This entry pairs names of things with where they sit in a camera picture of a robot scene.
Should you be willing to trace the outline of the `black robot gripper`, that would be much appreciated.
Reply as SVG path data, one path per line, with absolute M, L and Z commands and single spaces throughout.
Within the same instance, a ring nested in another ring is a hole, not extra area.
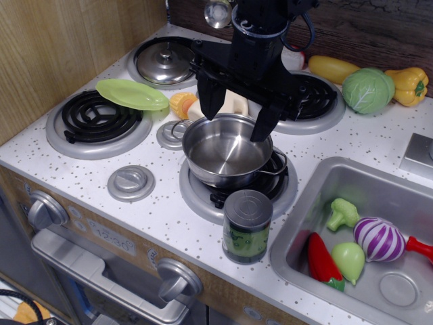
M 197 40 L 191 48 L 195 54 L 191 69 L 198 80 L 201 111 L 210 121 L 224 104 L 226 90 L 249 99 L 262 83 L 289 72 L 281 61 L 283 45 L 278 36 L 260 38 L 235 32 L 231 43 Z M 263 106 L 250 140 L 264 142 L 282 112 L 282 106 Z

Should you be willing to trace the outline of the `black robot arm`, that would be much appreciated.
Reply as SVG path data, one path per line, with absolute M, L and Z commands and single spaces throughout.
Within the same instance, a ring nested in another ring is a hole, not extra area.
M 283 49 L 296 51 L 287 42 L 290 24 L 301 17 L 315 29 L 308 10 L 318 1 L 238 1 L 231 14 L 230 44 L 194 41 L 190 69 L 198 81 L 200 107 L 212 120 L 228 90 L 261 105 L 251 140 L 262 142 L 279 121 L 305 121 L 329 112 L 337 93 L 327 83 L 292 74 L 283 65 Z

